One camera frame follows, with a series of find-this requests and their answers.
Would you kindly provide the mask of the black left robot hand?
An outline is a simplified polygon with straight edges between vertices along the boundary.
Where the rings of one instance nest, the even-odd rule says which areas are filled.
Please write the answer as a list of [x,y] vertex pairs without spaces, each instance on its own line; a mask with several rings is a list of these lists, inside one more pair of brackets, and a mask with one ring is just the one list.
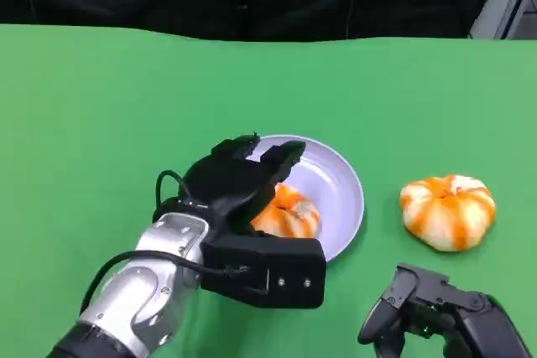
[[221,141],[180,176],[159,174],[155,184],[153,221],[170,212],[200,211],[215,231],[251,236],[252,221],[275,198],[275,187],[300,161],[305,142],[291,140],[250,160],[259,145],[257,133]]

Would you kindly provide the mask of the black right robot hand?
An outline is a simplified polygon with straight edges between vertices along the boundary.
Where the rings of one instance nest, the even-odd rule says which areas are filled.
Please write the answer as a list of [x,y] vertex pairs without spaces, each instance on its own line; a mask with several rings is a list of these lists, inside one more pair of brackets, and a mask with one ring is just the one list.
[[493,296],[464,291],[438,272],[400,263],[357,337],[377,357],[400,357],[407,333],[444,339],[444,357],[531,357]]

